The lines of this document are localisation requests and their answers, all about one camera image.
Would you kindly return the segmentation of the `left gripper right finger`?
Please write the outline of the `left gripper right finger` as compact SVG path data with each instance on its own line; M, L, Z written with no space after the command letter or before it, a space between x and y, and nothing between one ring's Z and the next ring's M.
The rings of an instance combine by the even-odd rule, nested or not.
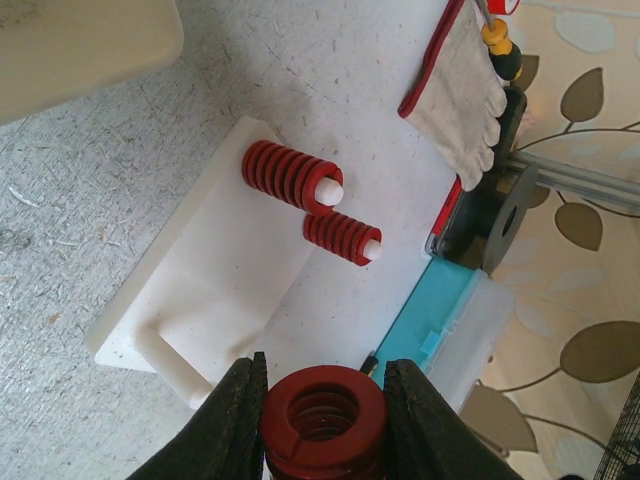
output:
M389 479L518 479L464 424L411 360L386 364Z

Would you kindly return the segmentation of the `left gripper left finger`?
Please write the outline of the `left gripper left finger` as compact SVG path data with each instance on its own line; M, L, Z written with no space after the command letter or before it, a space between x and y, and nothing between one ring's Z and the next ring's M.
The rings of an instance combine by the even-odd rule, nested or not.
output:
M131 479L260 479L259 423L268 392L265 354L240 358L200 408Z

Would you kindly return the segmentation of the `large red spring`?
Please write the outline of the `large red spring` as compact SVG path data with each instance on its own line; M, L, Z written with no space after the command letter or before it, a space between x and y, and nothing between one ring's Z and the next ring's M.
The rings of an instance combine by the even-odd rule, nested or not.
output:
M307 214L302 232L315 246L357 266L368 265L381 253L381 230L340 212L324 216Z
M344 183L335 163L269 140L259 140L247 149L241 174L249 187L319 217L334 208L316 199L320 182L333 180L339 187Z
M337 365L296 371L267 393L259 432L272 479L384 479L386 400L366 374Z

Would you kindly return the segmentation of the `white peg base plate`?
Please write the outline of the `white peg base plate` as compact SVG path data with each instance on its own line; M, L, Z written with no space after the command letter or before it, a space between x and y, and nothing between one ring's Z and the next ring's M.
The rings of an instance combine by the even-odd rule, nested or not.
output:
M312 250L303 213L242 178L260 140L276 140L265 122L234 125L85 339L96 363L154 372L194 409L247 355Z

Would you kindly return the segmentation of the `beige work glove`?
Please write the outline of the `beige work glove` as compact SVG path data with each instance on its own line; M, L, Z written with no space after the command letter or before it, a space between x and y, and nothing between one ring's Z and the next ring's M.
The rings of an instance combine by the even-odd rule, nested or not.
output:
M469 192L494 165L506 107L472 3L449 1L399 116L429 140Z

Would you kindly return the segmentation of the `white tray of springs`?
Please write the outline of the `white tray of springs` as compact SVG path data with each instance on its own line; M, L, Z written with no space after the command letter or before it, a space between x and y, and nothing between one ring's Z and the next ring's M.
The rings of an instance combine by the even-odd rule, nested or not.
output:
M1 121L164 68L183 43L173 1L4 1Z

